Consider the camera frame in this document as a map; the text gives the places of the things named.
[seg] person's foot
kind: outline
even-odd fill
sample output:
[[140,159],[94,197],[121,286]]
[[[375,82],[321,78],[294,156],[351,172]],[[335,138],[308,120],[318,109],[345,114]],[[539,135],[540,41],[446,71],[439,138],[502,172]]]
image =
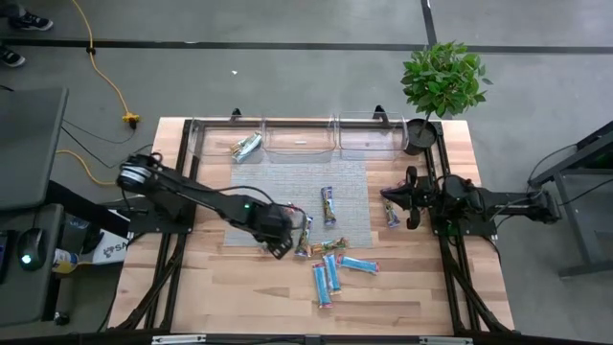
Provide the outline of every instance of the person's foot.
[[9,67],[19,67],[26,62],[24,57],[4,46],[0,46],[0,60]]
[[47,31],[54,26],[54,22],[26,11],[19,18],[9,19],[9,25],[19,30]]

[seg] gray placemat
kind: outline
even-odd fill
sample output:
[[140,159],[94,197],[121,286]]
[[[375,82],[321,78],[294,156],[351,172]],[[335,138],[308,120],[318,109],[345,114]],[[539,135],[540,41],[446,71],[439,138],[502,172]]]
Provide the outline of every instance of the gray placemat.
[[[278,164],[264,158],[260,164],[243,164],[232,169],[233,185],[258,187],[278,203],[293,202],[313,217],[310,243],[349,239],[351,247],[372,247],[366,167],[363,161],[342,160],[336,152],[329,163]],[[336,224],[324,226],[322,187],[331,186]],[[263,199],[257,192],[242,194]],[[299,231],[295,231],[297,243]],[[230,228],[225,245],[255,246],[258,243],[243,231]]]

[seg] gray floor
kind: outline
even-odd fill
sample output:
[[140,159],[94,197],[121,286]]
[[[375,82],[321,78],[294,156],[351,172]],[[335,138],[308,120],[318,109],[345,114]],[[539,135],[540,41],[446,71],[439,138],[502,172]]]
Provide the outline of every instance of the gray floor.
[[[54,18],[54,38],[86,37],[69,1],[24,1]],[[423,43],[419,0],[82,0],[94,33],[107,39],[257,42]],[[613,3],[602,0],[431,0],[439,40],[480,45],[610,46]],[[1,32],[0,35],[16,35]],[[18,47],[28,59],[19,70],[0,69],[0,83],[16,89],[63,85],[71,95],[66,118],[115,140],[129,132],[113,91],[96,77],[79,48]],[[402,52],[99,49],[99,66],[121,86],[140,114],[135,138],[124,146],[78,133],[107,162],[150,143],[161,116],[244,113],[322,116],[371,110],[383,104],[413,117],[399,79]],[[488,101],[468,120],[484,186],[522,191],[534,164],[611,121],[608,98],[613,55],[483,55]],[[86,155],[69,138],[59,146]],[[87,158],[93,173],[108,170]],[[78,162],[59,157],[53,178],[95,201],[116,189],[91,183]],[[517,330],[525,334],[613,339],[613,274],[561,281],[556,272],[579,263],[565,220],[546,226],[511,219],[501,227],[503,273]],[[64,328],[21,327],[0,336],[92,332],[112,297],[112,274],[103,285],[79,286],[97,299],[78,299],[74,322]]]

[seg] blue snack wrapper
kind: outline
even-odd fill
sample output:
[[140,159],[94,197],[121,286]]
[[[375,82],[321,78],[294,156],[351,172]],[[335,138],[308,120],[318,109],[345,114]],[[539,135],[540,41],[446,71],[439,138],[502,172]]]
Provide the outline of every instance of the blue snack wrapper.
[[324,255],[324,264],[326,264],[326,272],[328,273],[329,294],[341,293],[341,283],[338,280],[338,271],[336,270],[334,254]]
[[339,255],[336,259],[336,263],[341,267],[358,269],[373,274],[376,274],[379,271],[378,263],[357,260],[354,258],[346,257],[344,255]]
[[326,284],[326,267],[324,263],[314,264],[313,272],[315,273],[315,286],[317,286],[319,308],[332,308],[332,300],[329,298]]
[[322,199],[324,200],[324,224],[332,226],[336,223],[334,214],[334,200],[332,199],[332,187],[322,188]]

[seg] computer mouse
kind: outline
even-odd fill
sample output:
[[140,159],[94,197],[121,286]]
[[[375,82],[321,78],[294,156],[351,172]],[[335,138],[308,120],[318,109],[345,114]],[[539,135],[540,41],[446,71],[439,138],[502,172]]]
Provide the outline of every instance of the computer mouse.
[[19,235],[16,253],[21,268],[34,271],[45,265],[47,257],[45,241],[45,231],[40,228],[31,228]]

